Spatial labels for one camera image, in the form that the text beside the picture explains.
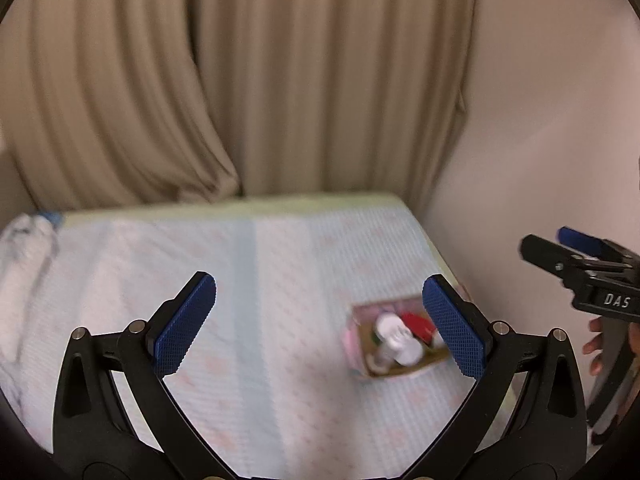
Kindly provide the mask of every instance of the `beige curtain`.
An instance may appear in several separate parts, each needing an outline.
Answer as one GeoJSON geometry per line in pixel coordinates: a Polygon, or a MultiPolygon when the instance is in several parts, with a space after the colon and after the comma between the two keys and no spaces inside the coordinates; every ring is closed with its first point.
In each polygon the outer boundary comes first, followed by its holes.
{"type": "Polygon", "coordinates": [[[390,190],[451,144],[474,0],[16,0],[0,120],[40,206],[390,190]]]}

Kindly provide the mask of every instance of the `blue gripper pad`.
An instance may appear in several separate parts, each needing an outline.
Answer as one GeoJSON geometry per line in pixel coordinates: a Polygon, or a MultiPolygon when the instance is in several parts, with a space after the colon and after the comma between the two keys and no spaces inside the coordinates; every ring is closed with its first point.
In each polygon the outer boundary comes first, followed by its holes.
{"type": "Polygon", "coordinates": [[[594,258],[602,256],[602,240],[586,235],[569,227],[558,229],[558,241],[567,247],[571,247],[583,254],[588,254],[594,258]]]}
{"type": "Polygon", "coordinates": [[[462,300],[440,274],[424,282],[422,304],[438,327],[460,371],[479,379],[486,368],[486,358],[493,342],[488,332],[488,321],[473,303],[462,300]]]}
{"type": "Polygon", "coordinates": [[[153,314],[146,348],[158,377],[178,371],[215,302],[215,280],[206,272],[196,272],[173,300],[165,301],[153,314]]]}

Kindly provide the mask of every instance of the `finger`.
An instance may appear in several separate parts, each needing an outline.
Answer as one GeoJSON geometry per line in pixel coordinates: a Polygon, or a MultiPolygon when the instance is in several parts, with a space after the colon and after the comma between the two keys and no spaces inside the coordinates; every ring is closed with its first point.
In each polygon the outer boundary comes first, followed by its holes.
{"type": "Polygon", "coordinates": [[[634,354],[640,355],[640,325],[638,323],[629,324],[629,346],[634,354]]]}
{"type": "Polygon", "coordinates": [[[585,355],[595,352],[596,350],[602,350],[602,334],[598,334],[582,347],[582,353],[585,355]]]}
{"type": "Polygon", "coordinates": [[[589,366],[589,373],[591,375],[597,375],[602,371],[602,354],[596,355],[591,365],[589,366]]]}
{"type": "Polygon", "coordinates": [[[590,332],[602,332],[602,318],[597,317],[596,319],[592,319],[589,322],[589,331],[590,332]]]}

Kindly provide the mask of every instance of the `cardboard box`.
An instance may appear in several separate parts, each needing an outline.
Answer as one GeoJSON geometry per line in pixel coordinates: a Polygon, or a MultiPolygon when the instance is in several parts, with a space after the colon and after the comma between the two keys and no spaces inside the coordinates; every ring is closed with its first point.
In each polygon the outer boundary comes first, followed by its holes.
{"type": "Polygon", "coordinates": [[[423,341],[424,355],[420,362],[414,366],[404,367],[393,364],[389,372],[384,375],[373,373],[366,365],[365,356],[375,353],[378,347],[374,334],[376,319],[384,312],[392,312],[401,316],[405,312],[411,312],[417,316],[429,319],[427,311],[422,306],[422,298],[401,298],[399,300],[386,300],[377,303],[355,305],[351,309],[351,318],[343,338],[343,345],[351,370],[357,376],[367,379],[388,379],[399,376],[414,376],[425,370],[430,365],[442,361],[449,356],[449,349],[444,343],[436,343],[436,346],[427,346],[423,341]]]}

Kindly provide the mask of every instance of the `bed sheet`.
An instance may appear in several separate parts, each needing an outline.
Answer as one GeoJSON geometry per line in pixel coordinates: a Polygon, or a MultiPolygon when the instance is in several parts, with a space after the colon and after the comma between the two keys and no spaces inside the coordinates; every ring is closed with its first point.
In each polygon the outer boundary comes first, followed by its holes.
{"type": "MultiPolygon", "coordinates": [[[[419,295],[437,272],[454,280],[415,218],[387,195],[249,202],[65,216],[0,375],[41,445],[51,446],[70,332],[148,319],[196,270],[215,276],[218,299],[165,381],[239,475],[394,478],[433,441],[473,381],[453,360],[416,378],[359,381],[340,343],[352,304],[419,295]]],[[[139,437],[157,446],[120,374],[116,383],[139,437]]]]}

